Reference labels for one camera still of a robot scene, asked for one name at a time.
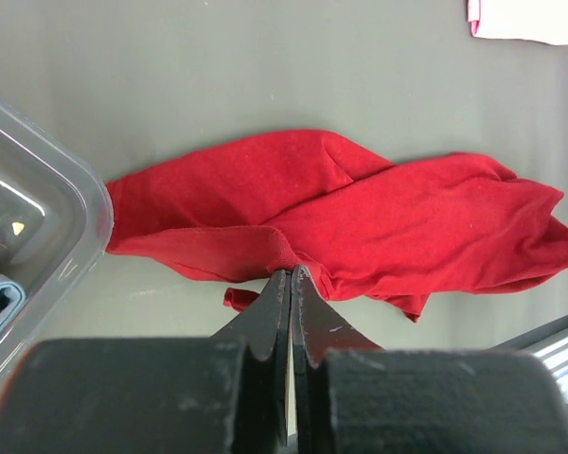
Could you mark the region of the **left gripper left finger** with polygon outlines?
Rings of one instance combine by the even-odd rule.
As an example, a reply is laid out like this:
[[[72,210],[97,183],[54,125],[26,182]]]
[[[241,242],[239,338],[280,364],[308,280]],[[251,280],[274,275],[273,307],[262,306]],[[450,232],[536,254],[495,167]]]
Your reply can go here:
[[[276,453],[290,275],[207,338],[47,340],[0,397],[0,453]]]

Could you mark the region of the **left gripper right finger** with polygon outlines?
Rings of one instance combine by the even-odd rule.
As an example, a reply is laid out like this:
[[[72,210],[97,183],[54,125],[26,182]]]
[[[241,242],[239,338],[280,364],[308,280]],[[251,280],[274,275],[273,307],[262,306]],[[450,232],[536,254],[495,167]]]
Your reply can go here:
[[[568,453],[568,404],[534,356],[385,350],[291,278],[302,453]]]

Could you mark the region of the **red t shirt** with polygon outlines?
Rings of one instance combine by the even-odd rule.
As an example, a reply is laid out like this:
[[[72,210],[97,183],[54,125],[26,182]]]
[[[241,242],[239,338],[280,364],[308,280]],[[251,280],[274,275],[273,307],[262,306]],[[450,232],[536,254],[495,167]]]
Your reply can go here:
[[[107,250],[228,284],[306,267],[328,301],[384,301],[416,321],[437,292],[523,291],[568,269],[554,187],[491,157],[393,163],[331,131],[275,131],[197,150],[107,185]]]

